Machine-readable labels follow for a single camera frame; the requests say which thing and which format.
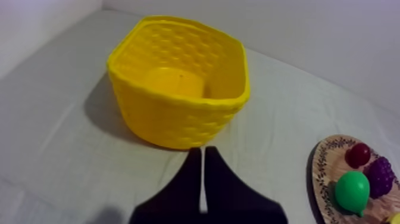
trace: red fruit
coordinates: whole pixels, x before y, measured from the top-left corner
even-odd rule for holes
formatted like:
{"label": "red fruit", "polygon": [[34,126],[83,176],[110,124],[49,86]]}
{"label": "red fruit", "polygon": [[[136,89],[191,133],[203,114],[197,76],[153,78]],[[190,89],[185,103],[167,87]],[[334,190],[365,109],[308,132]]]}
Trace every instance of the red fruit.
{"label": "red fruit", "polygon": [[348,163],[353,168],[365,165],[370,161],[370,147],[364,143],[358,143],[348,152]]}

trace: green fruit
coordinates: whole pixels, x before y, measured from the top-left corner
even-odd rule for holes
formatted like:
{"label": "green fruit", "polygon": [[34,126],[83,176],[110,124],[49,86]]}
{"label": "green fruit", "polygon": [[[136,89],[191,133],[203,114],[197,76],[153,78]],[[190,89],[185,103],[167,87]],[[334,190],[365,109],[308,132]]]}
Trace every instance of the green fruit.
{"label": "green fruit", "polygon": [[368,197],[370,183],[367,177],[358,171],[345,173],[335,186],[335,198],[342,208],[363,216]]}

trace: plastic basket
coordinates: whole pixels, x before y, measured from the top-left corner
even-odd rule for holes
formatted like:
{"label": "plastic basket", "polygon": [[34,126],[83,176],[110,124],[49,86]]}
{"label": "plastic basket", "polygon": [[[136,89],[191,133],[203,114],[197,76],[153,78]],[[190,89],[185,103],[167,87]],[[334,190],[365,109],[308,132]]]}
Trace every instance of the plastic basket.
{"label": "plastic basket", "polygon": [[107,64],[128,127],[162,147],[204,145],[249,98],[243,45],[192,20],[143,18]]}

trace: wooden plate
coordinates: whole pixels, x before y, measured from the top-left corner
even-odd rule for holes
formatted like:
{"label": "wooden plate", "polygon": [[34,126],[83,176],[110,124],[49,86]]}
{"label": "wooden plate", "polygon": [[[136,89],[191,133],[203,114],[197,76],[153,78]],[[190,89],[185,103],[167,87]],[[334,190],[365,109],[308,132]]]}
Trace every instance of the wooden plate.
{"label": "wooden plate", "polygon": [[[346,151],[360,140],[346,135],[333,135],[322,140],[315,149],[312,159],[312,185],[315,199],[325,223],[382,223],[390,214],[400,212],[400,183],[395,178],[392,190],[378,199],[369,198],[364,217],[358,217],[340,208],[335,202],[335,184],[351,168],[346,160]],[[371,159],[361,166],[364,171],[368,165],[380,156],[371,151]]]}

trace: white surface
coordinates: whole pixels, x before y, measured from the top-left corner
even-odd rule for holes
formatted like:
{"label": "white surface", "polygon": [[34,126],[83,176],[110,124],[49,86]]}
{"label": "white surface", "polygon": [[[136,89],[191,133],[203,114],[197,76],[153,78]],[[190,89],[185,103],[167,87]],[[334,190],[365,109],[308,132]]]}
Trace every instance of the white surface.
{"label": "white surface", "polygon": [[0,78],[102,0],[0,0]]}
{"label": "white surface", "polygon": [[105,6],[202,21],[400,114],[400,1],[105,0]]}
{"label": "white surface", "polygon": [[[105,76],[107,55],[138,20],[95,13],[0,81],[0,223],[125,223],[174,176],[186,153],[135,138]],[[315,222],[307,158],[329,135],[360,138],[399,174],[397,117],[265,55],[247,56],[251,99],[210,145],[291,223]]]}

